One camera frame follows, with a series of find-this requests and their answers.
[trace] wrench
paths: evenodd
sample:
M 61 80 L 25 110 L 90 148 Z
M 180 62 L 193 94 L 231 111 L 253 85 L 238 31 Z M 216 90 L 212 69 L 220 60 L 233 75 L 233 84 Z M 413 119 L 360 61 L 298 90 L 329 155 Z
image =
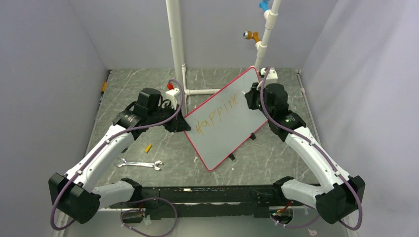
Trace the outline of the wrench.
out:
M 143 166 L 143 167 L 150 167 L 150 168 L 154 168 L 157 171 L 160 171 L 161 169 L 159 168 L 159 165 L 164 165 L 163 162 L 161 162 L 160 160 L 154 162 L 154 163 L 147 163 L 147 162 L 129 162 L 124 158 L 119 158 L 120 162 L 118 163 L 114 163 L 114 166 L 120 168 L 122 166 L 125 165 L 133 165 L 133 166 Z

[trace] gray wall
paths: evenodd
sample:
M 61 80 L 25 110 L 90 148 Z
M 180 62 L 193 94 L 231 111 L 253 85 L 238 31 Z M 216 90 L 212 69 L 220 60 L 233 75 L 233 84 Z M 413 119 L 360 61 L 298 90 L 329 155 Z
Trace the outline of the gray wall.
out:
M 46 237 L 48 179 L 83 157 L 106 69 L 67 0 L 4 0 L 0 22 L 0 233 Z
M 248 67 L 259 0 L 180 0 L 188 67 Z M 262 65 L 301 68 L 337 0 L 282 0 Z M 108 68 L 173 67 L 164 0 L 70 0 Z
M 303 67 L 322 144 L 366 181 L 361 236 L 418 236 L 418 11 L 339 0 Z

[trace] gray floor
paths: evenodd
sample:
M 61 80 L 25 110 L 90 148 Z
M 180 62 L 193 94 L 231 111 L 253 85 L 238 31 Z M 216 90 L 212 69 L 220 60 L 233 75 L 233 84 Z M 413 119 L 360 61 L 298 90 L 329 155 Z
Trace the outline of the gray floor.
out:
M 237 77 L 244 68 L 188 69 L 188 89 L 219 89 Z M 297 112 L 312 130 L 307 106 L 293 69 L 277 69 L 279 83 L 289 94 L 290 109 Z M 108 80 L 92 148 L 106 133 L 112 120 L 130 102 L 135 101 L 144 87 L 156 88 L 164 95 L 166 83 L 174 77 L 173 69 L 112 70 Z M 204 102 L 210 95 L 188 97 L 188 111 Z M 152 144 L 150 152 L 146 147 Z M 128 161 L 152 162 L 162 160 L 162 171 L 144 167 L 109 166 L 98 186 L 129 177 L 143 186 L 206 186 L 272 184 L 284 176 L 292 176 L 305 183 L 317 183 L 302 159 L 286 146 L 265 125 L 256 133 L 256 140 L 246 141 L 236 152 L 236 159 L 227 159 L 215 171 L 207 171 L 197 158 L 184 133 L 168 133 L 154 127 L 143 133 L 120 157 Z

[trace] whiteboard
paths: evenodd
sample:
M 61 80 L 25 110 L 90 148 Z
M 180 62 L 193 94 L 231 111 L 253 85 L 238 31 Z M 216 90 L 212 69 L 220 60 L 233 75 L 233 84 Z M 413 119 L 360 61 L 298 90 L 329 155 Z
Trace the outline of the whiteboard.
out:
M 251 67 L 185 116 L 192 128 L 185 132 L 186 137 L 208 171 L 267 122 L 261 111 L 248 108 L 243 94 L 258 81 L 256 69 Z

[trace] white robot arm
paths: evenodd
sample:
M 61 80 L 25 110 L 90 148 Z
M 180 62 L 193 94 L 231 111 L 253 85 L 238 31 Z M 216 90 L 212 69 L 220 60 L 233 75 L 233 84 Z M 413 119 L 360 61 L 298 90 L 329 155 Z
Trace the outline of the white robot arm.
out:
M 138 95 L 138 100 L 132 102 L 116 116 L 103 138 L 78 164 L 64 175 L 55 173 L 51 176 L 48 184 L 52 203 L 55 205 L 59 193 L 63 193 L 56 207 L 83 224 L 90 220 L 96 211 L 102 207 L 141 197 L 141 185 L 127 178 L 110 185 L 95 186 L 115 158 L 127 149 L 147 128 L 133 129 L 130 132 L 123 131 L 156 124 L 175 116 L 175 109 L 179 107 L 177 104 L 179 94 L 180 91 L 177 88 L 167 91 L 166 97 L 170 103 L 164 105 L 158 90 L 143 89 Z M 182 132 L 191 129 L 180 110 L 172 120 L 162 125 L 169 132 Z M 103 144 L 106 145 L 95 154 Z
M 249 109 L 261 110 L 267 116 L 271 131 L 299 154 L 320 184 L 308 185 L 285 177 L 273 186 L 281 198 L 315 208 L 326 222 L 334 224 L 358 209 L 365 182 L 360 176 L 351 177 L 336 164 L 317 143 L 300 116 L 289 110 L 284 86 L 274 82 L 276 74 L 264 76 L 262 82 L 253 83 L 250 91 L 245 93 Z

